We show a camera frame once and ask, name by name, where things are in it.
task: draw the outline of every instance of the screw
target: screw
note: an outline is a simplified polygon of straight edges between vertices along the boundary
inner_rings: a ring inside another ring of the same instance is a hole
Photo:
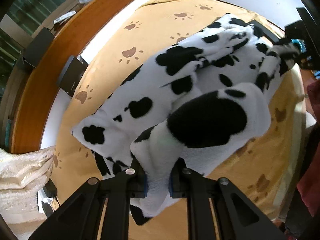
[[[125,170],[125,173],[128,174],[128,175],[133,175],[136,173],[136,171],[132,168],[128,168]]]
[[[90,185],[96,185],[98,183],[98,179],[97,178],[90,178],[90,179],[88,179],[88,183]]]
[[[221,178],[221,179],[219,179],[219,182],[221,185],[228,185],[229,184],[229,180],[227,178]]]
[[[191,170],[188,169],[188,168],[183,168],[182,172],[183,172],[183,174],[186,174],[186,175],[190,175],[191,174]]]

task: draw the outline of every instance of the brown wooden panel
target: brown wooden panel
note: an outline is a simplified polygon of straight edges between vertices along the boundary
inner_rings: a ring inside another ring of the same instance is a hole
[[[57,78],[70,55],[79,55],[92,37],[133,0],[93,0],[59,32],[23,91],[12,132],[12,153],[40,148],[45,123],[58,92]]]

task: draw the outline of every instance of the red cloth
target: red cloth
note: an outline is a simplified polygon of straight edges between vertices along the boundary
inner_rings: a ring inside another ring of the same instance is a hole
[[[320,80],[308,85],[307,91],[312,109],[320,124]],[[320,207],[320,144],[297,189],[310,214],[314,216]]]

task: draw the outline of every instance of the cow print blanket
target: cow print blanket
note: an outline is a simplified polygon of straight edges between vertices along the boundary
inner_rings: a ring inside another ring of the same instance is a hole
[[[285,39],[270,48],[262,35],[226,14],[151,56],[73,127],[103,178],[140,162],[148,195],[131,199],[132,214],[153,217],[176,201],[168,184],[179,157],[207,176],[268,130],[268,103],[299,50]]]

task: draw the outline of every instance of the black and white cloth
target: black and white cloth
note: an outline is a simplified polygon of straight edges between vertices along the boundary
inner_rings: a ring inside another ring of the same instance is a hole
[[[145,217],[176,201],[168,185],[179,157],[206,176],[268,130],[268,103],[299,50],[289,42],[270,48],[262,35],[226,14],[151,56],[73,127],[73,136],[94,151],[104,178],[137,158],[148,195],[131,204]]]

